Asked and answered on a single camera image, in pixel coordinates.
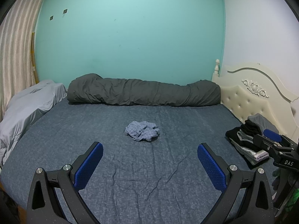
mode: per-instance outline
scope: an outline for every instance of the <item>white wall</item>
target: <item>white wall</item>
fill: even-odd
[[[222,66],[258,62],[299,96],[299,22],[284,0],[225,0]],[[299,99],[292,103],[299,125]]]

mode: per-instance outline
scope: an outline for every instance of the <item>cream tufted headboard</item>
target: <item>cream tufted headboard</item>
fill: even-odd
[[[246,63],[227,66],[219,76],[219,60],[216,60],[212,81],[221,88],[221,104],[241,122],[260,113],[280,134],[298,143],[299,127],[290,105],[298,96],[288,91],[270,69],[259,63]]]

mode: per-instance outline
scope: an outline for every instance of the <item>blue gripper pad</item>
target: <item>blue gripper pad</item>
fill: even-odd
[[[103,157],[103,151],[103,145],[98,143],[75,173],[74,188],[77,192],[86,187],[95,168]]]
[[[282,141],[281,136],[279,134],[277,134],[277,133],[275,133],[275,132],[273,132],[269,129],[265,129],[263,135],[265,137],[268,137],[269,139],[275,141],[275,142],[281,142]]]
[[[208,174],[215,189],[224,192],[226,189],[225,175],[202,144],[200,144],[197,148],[197,157]]]

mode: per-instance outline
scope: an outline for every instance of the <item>silver screw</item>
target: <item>silver screw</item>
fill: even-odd
[[[41,173],[42,172],[42,168],[39,167],[37,170],[36,170],[36,173]]]
[[[259,168],[259,169],[258,169],[258,172],[259,172],[259,173],[264,173],[265,171],[264,171],[262,168]]]
[[[229,168],[232,170],[232,171],[236,171],[238,169],[238,167],[236,165],[231,165],[229,166]]]
[[[63,170],[65,170],[65,171],[69,170],[70,168],[71,168],[71,165],[69,165],[69,164],[65,164],[63,166]]]

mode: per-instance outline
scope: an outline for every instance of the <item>striped beige curtain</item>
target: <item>striped beige curtain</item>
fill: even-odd
[[[16,0],[0,25],[0,121],[12,96],[35,84],[31,35],[43,0]]]

